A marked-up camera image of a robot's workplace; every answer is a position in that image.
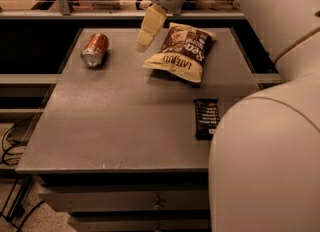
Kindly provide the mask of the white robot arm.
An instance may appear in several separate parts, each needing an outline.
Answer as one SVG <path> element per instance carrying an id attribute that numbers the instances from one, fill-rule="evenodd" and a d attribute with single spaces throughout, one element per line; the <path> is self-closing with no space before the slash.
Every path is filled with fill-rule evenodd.
<path id="1" fill-rule="evenodd" d="M 320 232 L 320 0 L 237 0 L 283 82 L 222 117 L 212 232 Z"/>

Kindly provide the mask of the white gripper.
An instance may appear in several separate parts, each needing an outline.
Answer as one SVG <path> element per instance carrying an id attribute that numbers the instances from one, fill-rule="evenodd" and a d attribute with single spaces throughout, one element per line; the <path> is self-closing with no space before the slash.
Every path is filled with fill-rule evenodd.
<path id="1" fill-rule="evenodd" d="M 163 27 L 169 14 L 180 14 L 186 0 L 151 0 L 153 5 L 147 8 L 146 14 L 138 33 L 137 43 L 147 47 Z"/>

